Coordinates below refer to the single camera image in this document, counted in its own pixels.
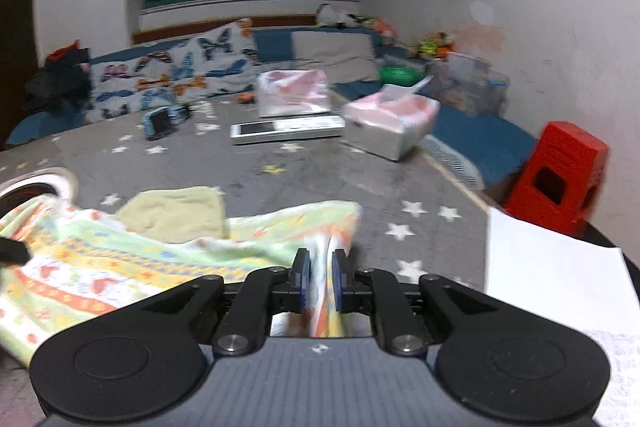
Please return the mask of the grey pillow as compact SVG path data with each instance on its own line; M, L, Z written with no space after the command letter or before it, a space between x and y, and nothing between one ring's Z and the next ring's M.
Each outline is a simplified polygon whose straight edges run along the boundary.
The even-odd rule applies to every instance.
M370 35L294 31L292 49L298 70L322 70L329 84L380 79Z

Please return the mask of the butterfly print pillow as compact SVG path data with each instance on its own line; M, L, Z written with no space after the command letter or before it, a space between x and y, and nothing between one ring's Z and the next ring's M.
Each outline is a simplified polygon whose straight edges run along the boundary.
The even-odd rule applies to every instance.
M91 98L85 109L93 124L170 104L248 89L257 75L253 22L241 18L187 38L168 49L127 61L91 66Z

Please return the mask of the white plush toy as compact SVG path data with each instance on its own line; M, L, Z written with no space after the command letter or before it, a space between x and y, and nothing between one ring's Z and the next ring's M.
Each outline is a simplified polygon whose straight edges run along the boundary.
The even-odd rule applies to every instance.
M316 11L316 24L318 27L361 28L366 26L367 20L367 17L345 11L337 11L329 3L320 4Z

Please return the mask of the green bowl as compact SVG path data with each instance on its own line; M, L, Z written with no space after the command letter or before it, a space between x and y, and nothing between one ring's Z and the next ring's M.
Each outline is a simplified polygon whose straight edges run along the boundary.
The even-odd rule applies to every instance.
M384 66L378 71L382 83L411 87L424 78L423 70L400 66Z

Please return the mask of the white paper sheet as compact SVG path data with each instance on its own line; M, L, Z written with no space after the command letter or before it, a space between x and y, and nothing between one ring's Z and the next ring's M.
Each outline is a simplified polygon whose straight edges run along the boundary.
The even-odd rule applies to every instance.
M639 424L639 301L617 247L488 213L485 291L597 340L612 367L602 426Z

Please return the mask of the yellow green toy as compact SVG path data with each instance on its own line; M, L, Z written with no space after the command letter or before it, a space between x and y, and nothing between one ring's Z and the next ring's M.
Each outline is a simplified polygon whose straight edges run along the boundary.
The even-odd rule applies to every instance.
M448 55L455 50L456 46L452 35L445 31L433 31L412 46L411 54L414 57L423 58L423 60L430 58L446 60Z

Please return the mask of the pink white tissue pack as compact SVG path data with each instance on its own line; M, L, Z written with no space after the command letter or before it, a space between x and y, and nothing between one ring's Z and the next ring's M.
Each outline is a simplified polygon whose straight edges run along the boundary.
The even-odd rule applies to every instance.
M270 70L257 76L255 101L260 118L329 113L329 81L320 69Z

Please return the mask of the clear plastic storage box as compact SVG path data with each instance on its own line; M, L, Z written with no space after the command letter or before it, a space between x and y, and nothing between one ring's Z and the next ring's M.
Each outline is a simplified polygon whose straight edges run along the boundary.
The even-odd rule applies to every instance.
M484 60L450 53L428 68L433 76L430 97L468 116L502 116L508 104L510 77Z

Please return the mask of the round black induction cooker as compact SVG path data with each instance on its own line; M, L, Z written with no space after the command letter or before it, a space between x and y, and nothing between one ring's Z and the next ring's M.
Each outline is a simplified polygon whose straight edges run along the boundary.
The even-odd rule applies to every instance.
M47 183L29 183L12 188L0 197L0 217L4 217L19 205L42 194L55 194L53 187Z

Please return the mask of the blue sofa bed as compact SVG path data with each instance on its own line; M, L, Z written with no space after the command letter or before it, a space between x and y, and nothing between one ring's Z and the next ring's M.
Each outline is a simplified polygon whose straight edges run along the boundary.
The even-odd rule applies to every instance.
M325 34L363 34L371 37L374 56L383 58L407 58L407 52L398 46L384 44L383 38L372 30L336 28L260 28L253 31L259 60L265 65L294 60L294 32L319 31ZM145 52L165 51L188 40L186 37L158 43L142 44L133 48L99 55L91 59L91 65L105 62L129 61ZM338 88L337 93L349 100L374 92L380 82L356 81ZM57 134L80 127L85 117L75 109L62 109L62 116L47 113L24 118L6 138L8 147L19 146L50 134ZM468 158L482 176L485 186L493 186L505 176L518 171L527 161L537 139L516 124L495 115L468 116L449 106L440 110L434 129L435 138Z

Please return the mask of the dark clothes pile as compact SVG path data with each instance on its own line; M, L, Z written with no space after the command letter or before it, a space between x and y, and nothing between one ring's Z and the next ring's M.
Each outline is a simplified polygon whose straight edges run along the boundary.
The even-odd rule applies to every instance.
M79 40L55 50L26 83L22 109L28 113L53 113L66 105L83 109L92 90L90 69L90 50L83 48Z

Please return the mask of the colourful patterned baby garment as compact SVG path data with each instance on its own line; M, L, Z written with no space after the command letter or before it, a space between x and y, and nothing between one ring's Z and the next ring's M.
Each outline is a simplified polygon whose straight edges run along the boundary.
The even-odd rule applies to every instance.
M241 282L270 265L290 267L296 251L311 259L302 312L274 319L276 335L340 337L332 285L337 249L349 251L361 208L313 202L261 216L231 218L229 237L168 244L134 233L115 216L40 195L1 219L1 235L32 256L1 271L1 346L23 365L54 334L208 273Z

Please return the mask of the red plastic stool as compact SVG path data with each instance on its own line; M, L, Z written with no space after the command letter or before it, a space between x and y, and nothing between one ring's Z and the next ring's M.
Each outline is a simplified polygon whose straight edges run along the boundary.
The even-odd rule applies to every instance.
M568 121L542 130L504 211L538 227L583 236L603 185L608 146Z

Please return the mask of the white remote control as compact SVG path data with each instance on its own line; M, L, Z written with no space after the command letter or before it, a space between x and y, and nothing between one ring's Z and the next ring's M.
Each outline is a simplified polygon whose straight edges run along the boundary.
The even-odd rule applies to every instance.
M232 124L230 139L234 145L250 145L339 138L344 129L344 119L335 115L279 118Z

